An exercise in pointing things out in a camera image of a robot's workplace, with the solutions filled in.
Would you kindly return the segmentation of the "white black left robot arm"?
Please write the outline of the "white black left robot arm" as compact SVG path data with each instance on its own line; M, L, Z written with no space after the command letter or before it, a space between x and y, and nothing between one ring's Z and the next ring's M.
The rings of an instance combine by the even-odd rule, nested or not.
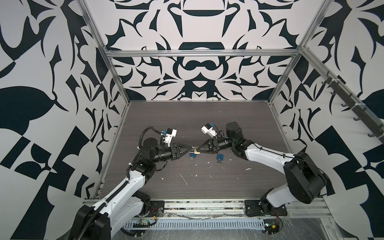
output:
M103 199L94 205L82 206L75 217L70 240L110 240L125 224L136 216L146 216L150 212L151 198L140 189L157 171L157 163L178 160L193 146L172 143L175 129L157 131L160 139L147 138L147 127L141 134L138 152L126 170L126 177Z

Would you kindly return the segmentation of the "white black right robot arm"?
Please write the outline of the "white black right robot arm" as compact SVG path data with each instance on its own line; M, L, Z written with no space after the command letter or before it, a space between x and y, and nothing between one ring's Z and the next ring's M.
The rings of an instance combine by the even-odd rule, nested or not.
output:
M245 201L245 214L248 217L286 216L287 204L310 204L321 195L324 188L332 186L329 177L308 154L283 153L265 148L247 140L236 122L226 125L225 134L221 134L213 124L206 124L201 130L210 139L197 148L198 152L217 154L221 150L231 149L238 158L263 164L286 177L284 185L268 190L259 200Z

